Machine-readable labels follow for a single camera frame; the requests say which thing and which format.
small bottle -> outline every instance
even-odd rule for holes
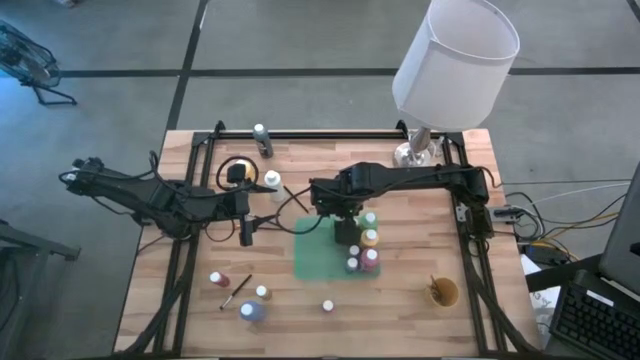
[[[364,229],[378,230],[378,217],[375,213],[368,212],[360,217],[360,227]]]
[[[260,285],[256,288],[256,295],[258,295],[262,300],[267,301],[271,299],[271,290],[267,289],[264,285]]]
[[[360,247],[358,245],[349,246],[349,256],[356,257],[360,254]]]
[[[360,257],[360,268],[362,271],[371,272],[378,267],[380,259],[375,249],[367,249],[362,252]]]
[[[245,301],[240,306],[240,317],[244,320],[255,322],[262,321],[266,317],[267,312],[263,305],[255,301]]]
[[[274,193],[269,193],[271,201],[280,202],[284,200],[287,193],[284,191],[284,185],[282,185],[282,178],[280,177],[280,174],[273,170],[267,171],[267,174],[264,176],[264,183],[267,187],[277,190]]]
[[[332,312],[333,311],[333,301],[325,300],[322,303],[322,310],[324,310],[325,312]]]
[[[271,139],[269,139],[269,132],[262,124],[256,124],[253,127],[253,138],[258,145],[258,152],[260,156],[268,159],[273,156],[273,146],[271,145]]]
[[[362,232],[362,236],[360,237],[360,245],[364,248],[375,247],[378,244],[378,232],[369,229]]]
[[[358,259],[356,258],[348,258],[347,259],[347,272],[352,273],[358,271]]]
[[[211,275],[209,275],[209,280],[211,280],[212,283],[220,287],[227,287],[231,283],[231,281],[226,275],[219,273],[217,271],[212,272]]]

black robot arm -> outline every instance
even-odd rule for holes
[[[311,204],[318,215],[343,218],[344,227],[337,224],[336,240],[350,243],[349,219],[358,215],[363,202],[387,191],[444,188],[468,207],[467,230],[481,238],[493,236],[491,217],[485,205],[489,192],[483,170],[460,165],[437,165],[414,168],[387,168],[378,163],[360,162],[340,171],[334,179],[311,179]]]
[[[223,193],[191,186],[185,181],[132,177],[104,167],[98,158],[76,160],[73,166],[75,170],[60,175],[67,190],[94,200],[103,197],[118,203],[133,211],[131,216],[138,224],[147,225],[146,220],[153,220],[163,233],[174,239],[188,238],[210,222],[235,219],[240,222],[240,244],[252,245],[251,234],[258,224],[245,221],[249,214],[249,192],[272,191],[247,183],[242,177],[229,178],[233,176],[230,174],[244,174],[244,165],[229,168],[227,181],[235,182],[237,187]]]

concrete floor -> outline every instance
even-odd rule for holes
[[[199,1],[86,0],[67,10],[52,1],[4,0],[0,19],[50,47],[64,70],[180,69]],[[494,3],[520,32],[515,67],[640,66],[640,19],[626,0]],[[210,0],[193,68],[397,67],[427,5]],[[59,90],[80,105],[45,108],[28,89],[0,77],[0,218],[83,248],[78,262],[49,265],[22,358],[111,351],[140,229],[68,194],[56,175],[87,156],[129,173],[146,169],[148,150],[161,147],[177,83],[172,77],[63,79]],[[233,129],[256,122],[390,128],[398,118],[390,84],[390,77],[191,78],[177,128],[210,129],[217,120]],[[538,199],[628,181],[640,161],[639,88],[640,75],[510,76],[484,123],[506,191]],[[624,191],[565,197],[541,204],[541,211],[578,220]],[[604,248],[610,228],[569,232],[561,240],[584,257]]]

wooden table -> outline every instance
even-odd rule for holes
[[[168,132],[160,162],[164,178],[184,179],[192,134]],[[467,131],[464,139],[469,162],[487,167],[500,181],[488,131]],[[332,178],[338,170],[360,161],[392,166],[391,155],[399,143],[400,140],[274,140],[275,156],[265,160],[251,140],[217,140],[212,170],[215,173],[228,156],[249,156],[262,174],[269,169],[279,171],[284,183],[296,192],[308,186],[310,177]],[[202,157],[197,169],[201,168]],[[214,177],[212,174],[211,188],[215,188]],[[505,204],[502,189],[491,189],[490,196],[490,206]],[[310,207],[308,193],[301,201]],[[250,203],[252,214],[256,215],[272,214],[277,208],[266,194],[251,195]],[[253,236],[254,245],[247,248],[239,246],[237,236],[214,243],[202,234],[183,356],[477,355],[450,193],[443,189],[389,192],[366,202],[365,209],[375,211],[380,219],[383,271],[378,278],[364,281],[296,279],[294,238],[281,231],[258,231]],[[305,215],[291,202],[284,211],[283,223],[293,227],[295,219]],[[510,229],[497,225],[496,230]],[[209,233],[220,239],[229,231],[228,222],[214,223]],[[158,229],[145,229],[140,246],[158,235]],[[489,258],[498,301],[525,338],[539,346],[515,241],[511,236],[496,235],[490,242]],[[137,258],[115,350],[131,344],[157,310],[170,248],[170,241],[163,240]],[[212,284],[208,280],[212,271],[228,274],[230,289]],[[218,306],[250,273],[253,279],[221,312]],[[423,291],[432,274],[457,282],[460,300],[454,308],[442,310],[425,301]],[[239,318],[238,307],[245,300],[259,300],[255,288],[261,284],[273,289],[273,298],[266,303],[267,319],[251,325]],[[325,299],[335,303],[331,314],[321,309]],[[489,343],[493,344],[486,309],[483,314]],[[175,316],[167,327],[167,345],[173,336],[171,321]]]

black keyboard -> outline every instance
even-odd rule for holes
[[[640,360],[640,305],[585,271],[562,287],[550,330],[599,358]]]

